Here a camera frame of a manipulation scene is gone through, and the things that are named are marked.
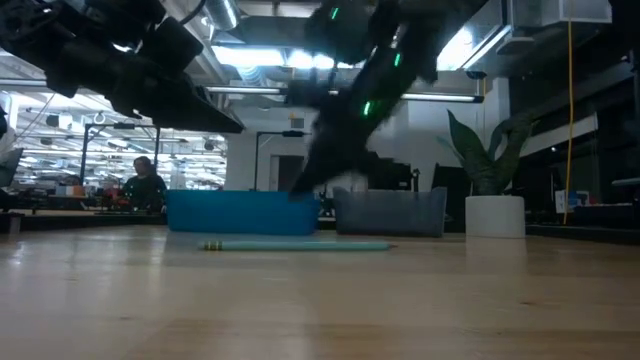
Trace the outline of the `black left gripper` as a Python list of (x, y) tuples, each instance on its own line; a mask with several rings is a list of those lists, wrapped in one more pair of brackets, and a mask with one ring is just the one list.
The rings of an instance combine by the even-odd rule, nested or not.
[(47, 71), (47, 86), (67, 97), (80, 87), (90, 89), (109, 100), (114, 110), (149, 117), (161, 128), (243, 131), (244, 126), (218, 109), (185, 73), (202, 49), (172, 17), (148, 33), (136, 53), (77, 37), (63, 46)]

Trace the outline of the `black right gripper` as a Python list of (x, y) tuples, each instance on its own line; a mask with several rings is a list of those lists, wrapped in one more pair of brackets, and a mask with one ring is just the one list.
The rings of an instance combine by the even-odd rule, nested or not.
[(366, 162), (369, 137), (389, 118), (414, 81), (415, 70), (409, 66), (363, 67), (351, 85), (322, 105), (312, 152), (290, 193), (313, 192)]

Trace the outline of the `teal pencil with green ferrule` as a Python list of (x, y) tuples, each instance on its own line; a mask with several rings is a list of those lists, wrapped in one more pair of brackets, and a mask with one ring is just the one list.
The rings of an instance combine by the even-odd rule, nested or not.
[(388, 251), (388, 242), (291, 242), (291, 241), (212, 241), (199, 246), (204, 251)]

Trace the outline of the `black monitor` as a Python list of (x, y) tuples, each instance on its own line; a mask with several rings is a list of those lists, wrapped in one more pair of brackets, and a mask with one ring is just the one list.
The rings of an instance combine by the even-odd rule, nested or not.
[(395, 162), (391, 158), (380, 158), (368, 176), (370, 190), (418, 191), (420, 172), (408, 163)]

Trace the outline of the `grey plastic bin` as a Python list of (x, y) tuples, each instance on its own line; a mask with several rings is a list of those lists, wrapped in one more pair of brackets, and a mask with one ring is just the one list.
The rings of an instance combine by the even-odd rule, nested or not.
[(341, 234), (440, 238), (447, 189), (349, 191), (333, 188), (336, 230)]

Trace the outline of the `blue plastic bin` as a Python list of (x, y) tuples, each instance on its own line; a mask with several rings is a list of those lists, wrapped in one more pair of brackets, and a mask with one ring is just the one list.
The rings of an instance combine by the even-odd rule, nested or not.
[(167, 222), (176, 232), (303, 236), (316, 231), (320, 203), (312, 194), (170, 190)]

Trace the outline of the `person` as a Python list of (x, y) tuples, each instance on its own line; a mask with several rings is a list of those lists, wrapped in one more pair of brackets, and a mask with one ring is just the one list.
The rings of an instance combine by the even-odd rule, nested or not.
[(166, 184), (155, 166), (146, 156), (133, 162), (136, 175), (129, 178), (123, 191), (132, 208), (148, 212), (161, 212), (164, 207)]

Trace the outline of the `black chair back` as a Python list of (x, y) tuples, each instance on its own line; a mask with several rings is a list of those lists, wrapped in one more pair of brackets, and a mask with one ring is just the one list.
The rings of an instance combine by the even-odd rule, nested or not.
[(443, 166), (437, 163), (434, 168), (432, 188), (447, 189), (445, 207), (445, 232), (465, 232), (465, 202), (472, 186), (463, 168)]

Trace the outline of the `long ceiling light bar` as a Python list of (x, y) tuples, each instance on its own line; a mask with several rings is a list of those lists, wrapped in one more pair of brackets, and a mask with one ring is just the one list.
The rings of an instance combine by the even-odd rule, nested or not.
[[(211, 93), (237, 94), (237, 95), (284, 96), (288, 92), (288, 88), (244, 87), (244, 86), (229, 86), (229, 85), (205, 86), (205, 89)], [(460, 94), (444, 94), (444, 93), (405, 93), (402, 95), (401, 99), (408, 100), (408, 101), (454, 102), (454, 103), (481, 103), (484, 101), (484, 97), (479, 95), (460, 95)]]

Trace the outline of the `green snake plant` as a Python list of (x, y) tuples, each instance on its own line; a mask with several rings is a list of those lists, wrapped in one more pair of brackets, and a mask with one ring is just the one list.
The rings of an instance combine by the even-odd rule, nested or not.
[(535, 121), (531, 112), (499, 123), (488, 148), (469, 126), (446, 110), (451, 141), (444, 141), (457, 157), (474, 187), (474, 195), (502, 195), (511, 183)]

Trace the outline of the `white plant pot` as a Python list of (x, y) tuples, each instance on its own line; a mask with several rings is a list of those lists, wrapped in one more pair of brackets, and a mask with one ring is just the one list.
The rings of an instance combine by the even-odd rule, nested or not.
[(510, 195), (469, 196), (465, 199), (467, 236), (523, 239), (525, 201)]

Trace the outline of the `grey tilted screen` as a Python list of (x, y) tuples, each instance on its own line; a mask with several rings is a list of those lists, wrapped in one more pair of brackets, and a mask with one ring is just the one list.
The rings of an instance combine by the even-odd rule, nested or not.
[(23, 148), (15, 148), (0, 154), (0, 188), (11, 185), (23, 154)]

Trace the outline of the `white ceiling unit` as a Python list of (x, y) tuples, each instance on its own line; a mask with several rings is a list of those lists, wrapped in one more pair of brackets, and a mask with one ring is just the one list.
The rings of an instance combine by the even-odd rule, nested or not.
[(560, 22), (610, 24), (608, 0), (507, 0), (516, 27), (544, 27)]

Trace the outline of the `black station frame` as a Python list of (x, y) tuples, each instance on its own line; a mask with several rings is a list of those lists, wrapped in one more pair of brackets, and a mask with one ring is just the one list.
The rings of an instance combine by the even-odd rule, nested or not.
[(274, 131), (258, 131), (255, 136), (255, 145), (254, 145), (254, 174), (253, 174), (253, 188), (252, 191), (258, 191), (258, 174), (259, 174), (259, 152), (260, 152), (260, 138), (263, 135), (275, 135), (281, 136), (285, 138), (302, 138), (305, 136), (310, 136), (311, 133), (299, 131), (299, 130), (287, 130), (281, 132)]
[(154, 129), (156, 131), (156, 135), (153, 138), (154, 145), (155, 145), (153, 164), (154, 166), (157, 166), (159, 150), (160, 150), (160, 136), (161, 136), (160, 127), (155, 125), (134, 124), (134, 123), (125, 123), (125, 122), (116, 122), (112, 124), (86, 123), (84, 125), (83, 143), (82, 143), (82, 150), (81, 150), (81, 164), (80, 164), (80, 173), (79, 173), (79, 177), (82, 182), (85, 181), (88, 145), (95, 137), (103, 137), (102, 131), (106, 128), (114, 128), (116, 130)]

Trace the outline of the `silver ceiling duct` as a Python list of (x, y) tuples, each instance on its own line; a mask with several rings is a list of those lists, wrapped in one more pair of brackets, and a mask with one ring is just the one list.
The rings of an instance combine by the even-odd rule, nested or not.
[(214, 28), (232, 30), (240, 22), (240, 10), (236, 0), (205, 0), (205, 12)]

